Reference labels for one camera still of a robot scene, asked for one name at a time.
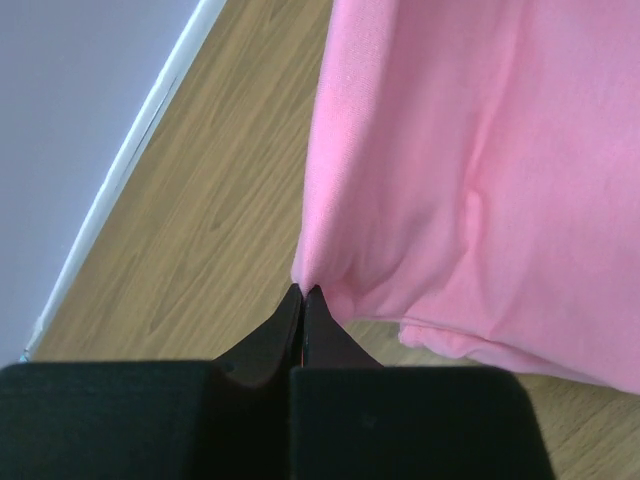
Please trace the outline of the pink t shirt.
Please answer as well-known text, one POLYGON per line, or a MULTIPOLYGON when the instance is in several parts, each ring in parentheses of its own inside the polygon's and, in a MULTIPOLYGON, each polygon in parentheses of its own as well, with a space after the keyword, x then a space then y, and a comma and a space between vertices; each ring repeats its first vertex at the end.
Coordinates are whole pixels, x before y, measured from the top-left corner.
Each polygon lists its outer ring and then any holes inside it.
POLYGON ((338 321, 639 389, 639 5, 337 1, 292 278, 338 321))

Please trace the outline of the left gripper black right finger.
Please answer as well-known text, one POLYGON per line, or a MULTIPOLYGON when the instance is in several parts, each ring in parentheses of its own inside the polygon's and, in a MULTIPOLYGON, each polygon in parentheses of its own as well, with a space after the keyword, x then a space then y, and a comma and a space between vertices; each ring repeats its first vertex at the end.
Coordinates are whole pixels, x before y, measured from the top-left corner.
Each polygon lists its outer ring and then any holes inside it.
POLYGON ((330 369, 382 367, 332 317, 319 286, 314 286, 305 300, 302 365, 330 369))

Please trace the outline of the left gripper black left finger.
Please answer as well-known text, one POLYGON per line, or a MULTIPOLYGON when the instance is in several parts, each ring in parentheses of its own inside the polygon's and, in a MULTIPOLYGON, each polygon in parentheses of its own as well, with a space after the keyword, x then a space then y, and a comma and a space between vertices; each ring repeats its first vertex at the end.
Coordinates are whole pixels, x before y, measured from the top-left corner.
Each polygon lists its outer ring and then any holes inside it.
POLYGON ((297 364, 301 358, 304 298, 293 284, 271 316, 213 361, 235 385, 261 389, 297 364))

